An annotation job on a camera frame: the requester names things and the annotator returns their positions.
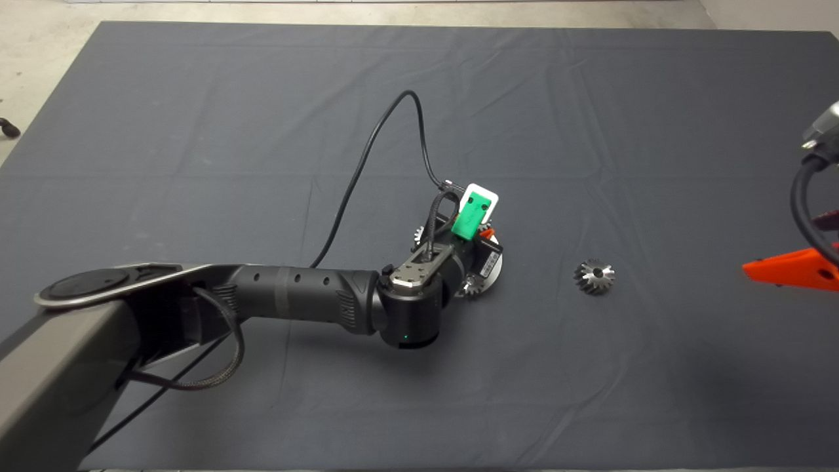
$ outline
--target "orange part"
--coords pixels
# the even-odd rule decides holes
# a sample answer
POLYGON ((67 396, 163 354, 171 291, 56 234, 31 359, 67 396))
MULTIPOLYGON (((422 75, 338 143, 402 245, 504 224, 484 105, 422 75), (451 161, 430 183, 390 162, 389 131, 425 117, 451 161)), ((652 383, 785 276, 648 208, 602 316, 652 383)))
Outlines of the orange part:
MULTIPOLYGON (((833 246, 839 249, 839 243, 833 246)), ((815 249, 749 262, 743 270, 756 282, 839 291, 839 270, 815 249)))

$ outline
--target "metal gear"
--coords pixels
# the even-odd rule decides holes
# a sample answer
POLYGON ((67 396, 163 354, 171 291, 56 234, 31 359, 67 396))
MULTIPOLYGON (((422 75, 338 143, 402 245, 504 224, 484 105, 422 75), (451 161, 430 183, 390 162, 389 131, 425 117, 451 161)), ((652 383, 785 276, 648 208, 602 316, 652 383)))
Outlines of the metal gear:
POLYGON ((414 231, 414 245, 419 244, 422 242, 422 232, 425 231, 425 225, 420 226, 414 231))
POLYGON ((486 230, 488 230, 488 229, 490 229, 490 228, 492 228, 492 219, 490 219, 490 220, 489 220, 489 221, 487 221, 486 223, 481 223, 481 224, 477 227, 477 231, 478 231, 479 233, 483 233, 484 231, 486 231, 486 230))
MULTIPOLYGON (((490 240, 496 244, 498 243, 498 239, 495 235, 493 235, 490 240)), ((480 296, 484 291, 488 290, 496 280, 498 280, 498 275, 501 274, 501 266, 503 265, 503 262, 504 255, 502 254, 498 257, 498 261, 496 261, 492 270, 489 271, 489 275, 487 275, 486 279, 481 278, 479 275, 472 274, 471 272, 466 274, 463 287, 457 291, 455 296, 469 300, 480 296)))
POLYGON ((589 295, 602 295, 615 283, 615 270, 609 264, 597 259, 583 262, 574 271, 574 279, 580 290, 589 295))
POLYGON ((486 283, 484 282, 484 279, 470 272, 469 274, 466 274, 466 281, 463 282, 463 287, 455 294, 455 296, 471 300, 478 295, 481 295, 485 288, 486 283))

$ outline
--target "black mat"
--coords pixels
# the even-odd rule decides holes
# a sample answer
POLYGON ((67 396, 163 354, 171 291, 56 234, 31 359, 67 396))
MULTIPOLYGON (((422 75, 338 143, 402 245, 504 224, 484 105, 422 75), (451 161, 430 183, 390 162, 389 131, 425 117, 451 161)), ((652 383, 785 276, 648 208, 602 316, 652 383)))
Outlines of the black mat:
MULTIPOLYGON (((438 175, 501 195, 492 292, 414 352, 248 322, 233 380, 167 394, 83 467, 836 466, 839 295, 740 264, 805 247, 787 193, 837 84, 820 33, 103 24, 0 170, 0 333, 81 270, 308 264, 413 88, 438 175), (605 297, 571 279, 590 257, 605 297)), ((324 266, 404 260, 435 193, 413 113, 324 266)))

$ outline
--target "green 3d printed part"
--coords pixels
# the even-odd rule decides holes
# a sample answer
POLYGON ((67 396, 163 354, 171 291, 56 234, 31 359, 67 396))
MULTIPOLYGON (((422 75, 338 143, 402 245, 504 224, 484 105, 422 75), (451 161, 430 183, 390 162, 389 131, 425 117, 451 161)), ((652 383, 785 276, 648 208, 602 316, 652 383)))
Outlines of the green 3d printed part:
POLYGON ((457 215, 457 220, 455 220, 455 225, 451 227, 451 231, 466 240, 472 239, 477 232, 477 227, 481 225, 483 215, 487 214, 489 204, 489 198, 481 197, 472 192, 469 199, 466 200, 466 205, 457 215))

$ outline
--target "black object on floor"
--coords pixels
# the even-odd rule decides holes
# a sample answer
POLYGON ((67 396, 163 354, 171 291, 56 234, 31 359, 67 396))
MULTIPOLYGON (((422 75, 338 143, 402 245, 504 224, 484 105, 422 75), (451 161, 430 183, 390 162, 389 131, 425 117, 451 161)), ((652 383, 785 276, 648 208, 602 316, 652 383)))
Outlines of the black object on floor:
POLYGON ((14 139, 20 136, 20 129, 9 122, 6 118, 0 118, 0 129, 3 131, 3 134, 9 138, 14 139))

